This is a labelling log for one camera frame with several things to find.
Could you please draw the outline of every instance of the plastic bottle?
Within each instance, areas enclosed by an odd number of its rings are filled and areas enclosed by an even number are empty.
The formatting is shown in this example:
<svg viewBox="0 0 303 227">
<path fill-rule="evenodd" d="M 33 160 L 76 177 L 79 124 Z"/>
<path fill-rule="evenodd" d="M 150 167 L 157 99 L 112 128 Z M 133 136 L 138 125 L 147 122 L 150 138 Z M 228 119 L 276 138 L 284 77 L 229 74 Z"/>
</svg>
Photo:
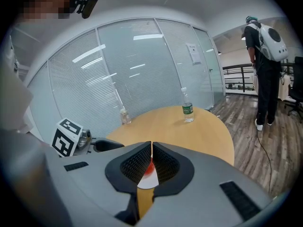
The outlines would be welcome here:
<svg viewBox="0 0 303 227">
<path fill-rule="evenodd" d="M 181 91 L 183 93 L 182 109 L 183 109 L 185 122 L 192 122 L 194 121 L 193 104 L 189 101 L 186 87 L 181 88 Z"/>
<path fill-rule="evenodd" d="M 122 124 L 129 124 L 132 122 L 125 108 L 120 110 L 120 115 L 121 115 Z"/>
</svg>

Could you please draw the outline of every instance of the black railing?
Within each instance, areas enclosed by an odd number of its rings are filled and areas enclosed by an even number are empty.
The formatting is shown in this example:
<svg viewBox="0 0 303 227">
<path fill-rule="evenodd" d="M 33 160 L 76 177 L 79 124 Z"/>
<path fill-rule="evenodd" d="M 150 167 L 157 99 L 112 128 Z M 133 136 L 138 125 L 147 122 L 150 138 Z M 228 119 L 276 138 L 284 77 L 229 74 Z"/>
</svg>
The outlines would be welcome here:
<svg viewBox="0 0 303 227">
<path fill-rule="evenodd" d="M 291 81 L 292 81 L 294 74 L 293 63 L 282 63 L 282 69 L 285 74 L 291 76 Z M 253 74 L 253 68 L 251 64 L 241 64 L 241 65 L 223 67 L 223 74 L 228 75 L 228 78 L 224 76 L 226 89 L 241 90 L 243 92 L 245 92 L 245 90 L 254 91 L 254 88 L 252 86 L 253 84 L 249 80 L 250 75 Z M 232 74 L 239 74 L 239 75 L 235 75 L 235 77 L 230 77 L 230 75 Z"/>
</svg>

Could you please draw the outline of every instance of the black shirt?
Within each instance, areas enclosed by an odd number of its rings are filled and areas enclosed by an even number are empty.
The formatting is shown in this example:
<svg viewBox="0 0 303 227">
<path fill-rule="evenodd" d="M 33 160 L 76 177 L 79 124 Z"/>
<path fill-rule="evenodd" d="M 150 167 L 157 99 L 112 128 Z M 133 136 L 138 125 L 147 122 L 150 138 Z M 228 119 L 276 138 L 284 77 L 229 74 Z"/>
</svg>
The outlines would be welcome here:
<svg viewBox="0 0 303 227">
<path fill-rule="evenodd" d="M 252 22 L 259 28 L 261 28 L 261 24 L 258 22 Z M 250 47 L 255 48 L 255 57 L 256 57 L 256 69 L 257 71 L 260 68 L 260 65 L 264 65 L 264 67 L 273 67 L 274 69 L 281 70 L 281 63 L 280 62 L 275 62 L 275 61 L 270 61 L 267 59 L 260 51 L 258 48 L 260 48 L 260 41 L 259 41 L 259 31 L 250 27 L 246 26 L 244 29 L 244 36 L 245 36 L 245 41 L 246 41 L 246 46 L 247 49 Z"/>
</svg>

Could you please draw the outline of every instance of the round wooden table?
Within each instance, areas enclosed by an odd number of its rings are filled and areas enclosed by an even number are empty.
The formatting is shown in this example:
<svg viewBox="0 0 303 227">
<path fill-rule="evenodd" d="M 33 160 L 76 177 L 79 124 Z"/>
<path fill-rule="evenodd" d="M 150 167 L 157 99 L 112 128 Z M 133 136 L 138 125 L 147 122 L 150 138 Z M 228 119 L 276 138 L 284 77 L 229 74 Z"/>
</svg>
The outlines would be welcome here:
<svg viewBox="0 0 303 227">
<path fill-rule="evenodd" d="M 193 122 L 184 122 L 181 106 L 151 110 L 122 125 L 107 138 L 125 146 L 143 141 L 158 141 L 213 155 L 233 166 L 232 137 L 215 115 L 194 107 Z"/>
</svg>

